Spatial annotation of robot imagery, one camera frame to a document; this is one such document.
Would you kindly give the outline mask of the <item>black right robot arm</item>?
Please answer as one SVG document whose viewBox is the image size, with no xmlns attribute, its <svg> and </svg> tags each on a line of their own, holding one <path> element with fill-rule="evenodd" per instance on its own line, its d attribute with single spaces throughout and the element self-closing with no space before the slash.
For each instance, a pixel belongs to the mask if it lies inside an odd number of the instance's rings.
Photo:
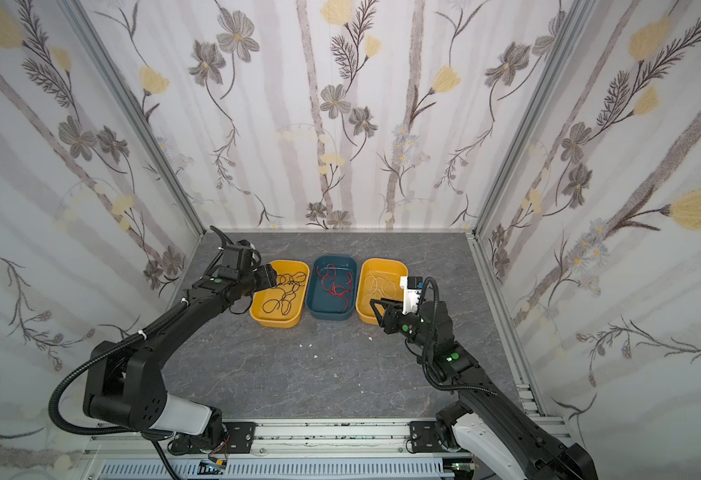
<svg viewBox="0 0 701 480">
<path fill-rule="evenodd" d="M 502 393 L 456 339 L 446 303 L 432 277 L 401 278 L 402 300 L 369 302 L 378 325 L 420 348 L 423 376 L 456 402 L 436 415 L 437 438 L 446 450 L 462 449 L 499 479 L 595 479 L 594 461 L 533 421 Z"/>
</svg>

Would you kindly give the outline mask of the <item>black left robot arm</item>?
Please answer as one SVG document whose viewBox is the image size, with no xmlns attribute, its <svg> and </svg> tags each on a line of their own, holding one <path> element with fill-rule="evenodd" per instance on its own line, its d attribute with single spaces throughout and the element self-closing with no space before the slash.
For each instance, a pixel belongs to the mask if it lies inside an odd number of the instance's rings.
<svg viewBox="0 0 701 480">
<path fill-rule="evenodd" d="M 214 234 L 222 242 L 218 253 L 174 306 L 122 341 L 100 343 L 88 361 L 54 388 L 48 402 L 54 426 L 80 436 L 174 433 L 210 445 L 224 441 L 226 426 L 220 412 L 170 394 L 162 369 L 208 321 L 238 300 L 276 287 L 278 272 L 262 261 L 250 242 L 232 241 L 219 229 Z M 76 425 L 62 415 L 62 396 L 80 377 L 86 380 L 82 411 L 100 420 L 100 427 Z"/>
</svg>

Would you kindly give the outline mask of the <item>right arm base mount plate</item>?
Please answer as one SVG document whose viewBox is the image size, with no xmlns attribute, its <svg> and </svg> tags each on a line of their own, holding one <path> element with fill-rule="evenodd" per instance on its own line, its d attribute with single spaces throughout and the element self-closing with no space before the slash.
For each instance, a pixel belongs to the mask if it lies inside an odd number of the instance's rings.
<svg viewBox="0 0 701 480">
<path fill-rule="evenodd" d="M 411 454 L 443 453 L 444 425 L 437 420 L 415 420 L 408 423 L 406 449 Z"/>
</svg>

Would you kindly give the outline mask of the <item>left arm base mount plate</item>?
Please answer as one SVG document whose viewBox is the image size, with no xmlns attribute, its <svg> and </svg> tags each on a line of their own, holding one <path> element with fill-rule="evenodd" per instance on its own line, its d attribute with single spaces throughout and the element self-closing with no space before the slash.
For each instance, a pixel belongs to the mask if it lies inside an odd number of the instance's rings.
<svg viewBox="0 0 701 480">
<path fill-rule="evenodd" d="M 212 418 L 200 435 L 180 433 L 168 443 L 174 456 L 202 453 L 248 454 L 252 450 L 256 422 Z"/>
</svg>

